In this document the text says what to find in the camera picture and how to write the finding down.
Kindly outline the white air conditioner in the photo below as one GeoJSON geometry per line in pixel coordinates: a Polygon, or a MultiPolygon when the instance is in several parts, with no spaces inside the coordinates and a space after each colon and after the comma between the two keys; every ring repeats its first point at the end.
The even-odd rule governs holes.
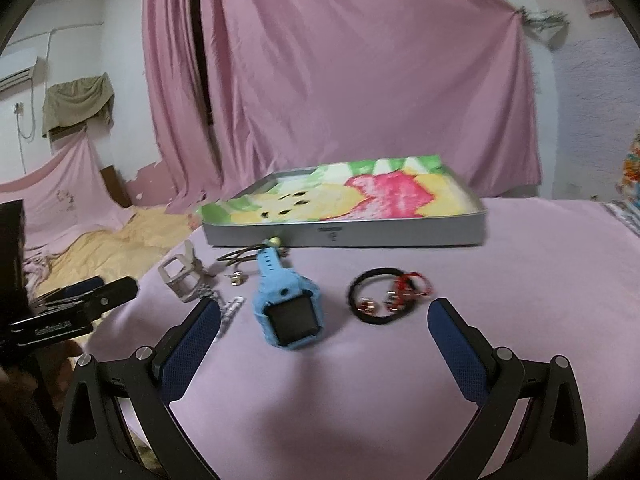
{"type": "Polygon", "coordinates": [[[35,49],[24,49],[0,58],[0,91],[9,90],[29,81],[35,73],[38,54],[35,49]]]}

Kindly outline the brown wooden board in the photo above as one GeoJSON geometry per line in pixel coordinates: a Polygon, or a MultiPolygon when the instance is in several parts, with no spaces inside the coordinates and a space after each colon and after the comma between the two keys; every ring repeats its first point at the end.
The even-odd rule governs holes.
{"type": "Polygon", "coordinates": [[[132,201],[115,167],[107,166],[100,170],[100,174],[111,199],[122,208],[130,207],[132,201]]]}

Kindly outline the grey tray with cartoon towel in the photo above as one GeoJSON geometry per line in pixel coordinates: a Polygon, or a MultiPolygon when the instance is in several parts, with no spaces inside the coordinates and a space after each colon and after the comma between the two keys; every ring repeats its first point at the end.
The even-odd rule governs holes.
{"type": "Polygon", "coordinates": [[[209,244],[288,247],[480,246],[482,201],[437,155],[279,171],[198,208],[209,244]]]}

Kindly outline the olive green hanging cloth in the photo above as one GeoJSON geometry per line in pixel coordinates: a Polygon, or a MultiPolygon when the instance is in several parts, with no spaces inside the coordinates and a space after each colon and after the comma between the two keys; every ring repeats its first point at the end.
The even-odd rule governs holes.
{"type": "Polygon", "coordinates": [[[101,118],[111,127],[114,99],[107,73],[52,84],[44,96],[42,133],[53,136],[93,117],[101,118]]]}

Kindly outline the yellow blanket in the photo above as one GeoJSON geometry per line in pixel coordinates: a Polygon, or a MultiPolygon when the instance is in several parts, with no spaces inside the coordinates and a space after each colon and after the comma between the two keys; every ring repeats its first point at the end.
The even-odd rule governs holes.
{"type": "Polygon", "coordinates": [[[163,207],[136,207],[121,230],[81,235],[66,252],[51,258],[49,275],[38,285],[36,294],[96,275],[106,282],[127,275],[142,278],[197,226],[192,214],[168,214],[163,207]]]}

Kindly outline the pink draped cloth left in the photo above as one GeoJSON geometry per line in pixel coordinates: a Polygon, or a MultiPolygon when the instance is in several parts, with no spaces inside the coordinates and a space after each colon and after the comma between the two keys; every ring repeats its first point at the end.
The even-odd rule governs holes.
{"type": "Polygon", "coordinates": [[[23,202],[26,271],[36,282],[48,277],[49,261],[78,237],[117,232],[134,215],[111,198],[91,140],[83,131],[42,167],[3,183],[1,200],[23,202]]]}

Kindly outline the pink curtain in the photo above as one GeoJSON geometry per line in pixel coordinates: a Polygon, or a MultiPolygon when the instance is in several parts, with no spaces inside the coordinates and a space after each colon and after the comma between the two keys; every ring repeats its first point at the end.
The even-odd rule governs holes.
{"type": "Polygon", "coordinates": [[[143,0],[142,37],[173,211],[359,159],[437,155],[485,197],[541,181],[506,0],[143,0]]]}

